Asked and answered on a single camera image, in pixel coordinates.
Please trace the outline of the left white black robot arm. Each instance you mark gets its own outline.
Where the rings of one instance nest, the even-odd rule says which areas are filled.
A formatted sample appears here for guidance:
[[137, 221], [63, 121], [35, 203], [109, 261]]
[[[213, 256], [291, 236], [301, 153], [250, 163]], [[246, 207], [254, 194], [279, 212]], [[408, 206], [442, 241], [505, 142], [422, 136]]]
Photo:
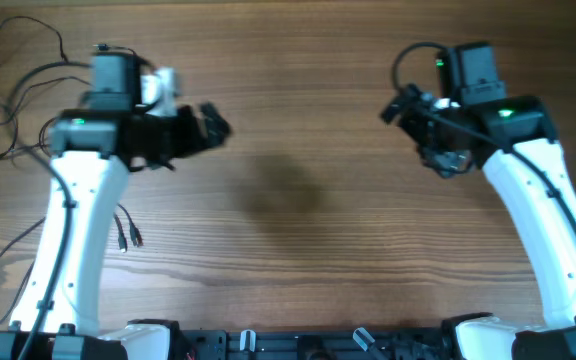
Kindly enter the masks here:
[[115, 209], [141, 158], [170, 168], [222, 146], [228, 122], [211, 103], [177, 106], [174, 73], [143, 75], [133, 53], [100, 51], [86, 101], [61, 112], [49, 132], [50, 200], [27, 286], [0, 331], [0, 359], [193, 359], [175, 321], [136, 320], [99, 331], [104, 253]]

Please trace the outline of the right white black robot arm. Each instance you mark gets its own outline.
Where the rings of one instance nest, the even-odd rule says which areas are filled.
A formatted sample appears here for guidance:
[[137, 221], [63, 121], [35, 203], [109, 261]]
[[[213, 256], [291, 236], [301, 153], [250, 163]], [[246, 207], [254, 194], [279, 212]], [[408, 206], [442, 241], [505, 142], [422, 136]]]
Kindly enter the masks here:
[[444, 321], [452, 359], [576, 359], [576, 192], [558, 132], [541, 99], [510, 96], [486, 42], [435, 45], [441, 93], [398, 74], [382, 111], [444, 179], [481, 171], [505, 205], [534, 272], [539, 325], [489, 313]]

